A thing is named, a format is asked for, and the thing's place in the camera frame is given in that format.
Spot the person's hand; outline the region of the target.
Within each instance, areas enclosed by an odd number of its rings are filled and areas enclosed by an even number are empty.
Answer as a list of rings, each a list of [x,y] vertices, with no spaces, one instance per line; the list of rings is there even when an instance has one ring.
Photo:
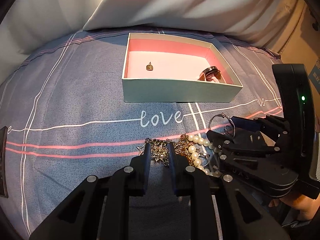
[[[298,210],[298,220],[312,220],[319,209],[319,196],[316,199],[311,199],[303,194],[290,192],[280,199],[271,200],[268,206],[278,206],[280,202]]]

